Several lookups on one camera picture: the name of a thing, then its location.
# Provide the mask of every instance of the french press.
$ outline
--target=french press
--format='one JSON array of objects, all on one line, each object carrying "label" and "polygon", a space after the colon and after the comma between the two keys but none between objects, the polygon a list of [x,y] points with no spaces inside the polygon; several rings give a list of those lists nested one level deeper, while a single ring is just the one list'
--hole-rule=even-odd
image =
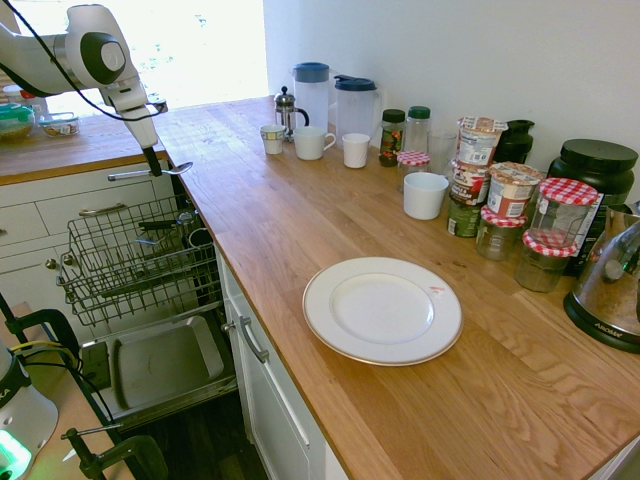
[{"label": "french press", "polygon": [[293,141],[293,126],[292,126],[292,113],[301,113],[304,117],[304,126],[309,126],[309,115],[301,108],[296,108],[294,102],[296,98],[287,93],[287,87],[282,87],[282,93],[278,93],[273,99],[276,104],[276,122],[280,125],[284,125],[287,130],[284,133],[284,138],[288,142]]}]

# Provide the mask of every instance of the yogurt cup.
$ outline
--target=yogurt cup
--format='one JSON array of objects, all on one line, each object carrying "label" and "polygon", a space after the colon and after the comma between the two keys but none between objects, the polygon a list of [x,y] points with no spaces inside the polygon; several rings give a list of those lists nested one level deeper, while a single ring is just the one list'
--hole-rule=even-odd
[{"label": "yogurt cup", "polygon": [[489,168],[491,187],[487,207],[500,217],[524,214],[536,186],[545,175],[519,163],[496,163]]},{"label": "yogurt cup", "polygon": [[458,162],[481,167],[491,165],[500,135],[509,129],[506,122],[486,117],[463,117],[458,125]]},{"label": "yogurt cup", "polygon": [[480,205],[487,198],[491,176],[488,167],[452,162],[451,198],[465,205]]}]

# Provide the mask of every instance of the white cup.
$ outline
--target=white cup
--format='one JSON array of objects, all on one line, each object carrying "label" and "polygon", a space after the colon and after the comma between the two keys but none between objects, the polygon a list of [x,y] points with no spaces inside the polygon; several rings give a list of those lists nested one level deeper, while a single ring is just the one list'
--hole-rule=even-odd
[{"label": "white cup", "polygon": [[282,139],[287,129],[284,125],[265,125],[260,127],[260,136],[264,143],[264,151],[270,155],[282,153]]},{"label": "white cup", "polygon": [[404,177],[404,212],[418,220],[432,220],[440,215],[449,181],[442,175],[427,172]]},{"label": "white cup", "polygon": [[347,133],[342,136],[345,166],[349,168],[362,168],[367,164],[370,140],[371,137],[364,133]]},{"label": "white cup", "polygon": [[[325,145],[325,140],[329,137],[333,140]],[[327,133],[322,127],[298,127],[293,131],[293,143],[300,160],[317,160],[322,158],[327,148],[336,143],[336,136]]]}]

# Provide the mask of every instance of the spoon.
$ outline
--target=spoon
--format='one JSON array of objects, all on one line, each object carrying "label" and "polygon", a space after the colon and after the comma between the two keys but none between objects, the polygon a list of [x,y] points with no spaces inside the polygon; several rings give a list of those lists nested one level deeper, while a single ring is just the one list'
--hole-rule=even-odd
[{"label": "spoon", "polygon": [[[184,172],[193,167],[193,162],[183,163],[182,165],[178,165],[173,167],[171,170],[160,170],[162,173],[166,173],[167,175],[182,175]],[[135,172],[123,172],[123,173],[112,173],[107,176],[107,180],[110,182],[115,182],[116,180],[122,180],[124,178],[136,178],[136,177],[145,177],[151,175],[151,170],[137,170]]]}]

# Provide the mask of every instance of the dishwasher rack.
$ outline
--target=dishwasher rack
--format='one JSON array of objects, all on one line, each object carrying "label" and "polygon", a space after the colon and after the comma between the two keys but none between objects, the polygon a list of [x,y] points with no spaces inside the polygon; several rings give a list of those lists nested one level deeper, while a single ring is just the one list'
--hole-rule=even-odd
[{"label": "dishwasher rack", "polygon": [[85,326],[158,306],[181,317],[215,308],[220,278],[202,227],[184,195],[72,220],[57,284]]}]

